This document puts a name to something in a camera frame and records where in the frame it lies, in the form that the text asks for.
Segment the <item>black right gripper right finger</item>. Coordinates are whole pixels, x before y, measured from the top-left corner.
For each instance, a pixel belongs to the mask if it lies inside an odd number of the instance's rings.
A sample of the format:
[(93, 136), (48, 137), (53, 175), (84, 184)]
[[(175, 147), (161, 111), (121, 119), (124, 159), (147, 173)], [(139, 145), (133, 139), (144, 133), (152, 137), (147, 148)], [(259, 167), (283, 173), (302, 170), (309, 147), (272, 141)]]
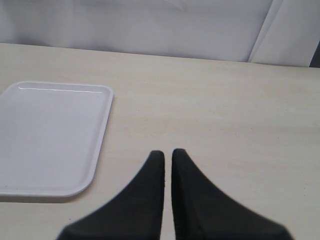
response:
[(255, 213), (216, 187), (185, 149), (171, 158), (171, 204), (177, 240), (291, 240), (281, 224)]

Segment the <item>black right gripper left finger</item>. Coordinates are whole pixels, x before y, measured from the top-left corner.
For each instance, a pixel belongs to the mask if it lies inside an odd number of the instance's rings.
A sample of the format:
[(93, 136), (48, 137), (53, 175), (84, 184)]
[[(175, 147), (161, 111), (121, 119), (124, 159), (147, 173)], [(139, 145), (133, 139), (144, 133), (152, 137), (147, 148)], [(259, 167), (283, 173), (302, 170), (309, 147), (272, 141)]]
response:
[(158, 240), (165, 195), (165, 156), (150, 152), (131, 182), (111, 201), (63, 228), (59, 240)]

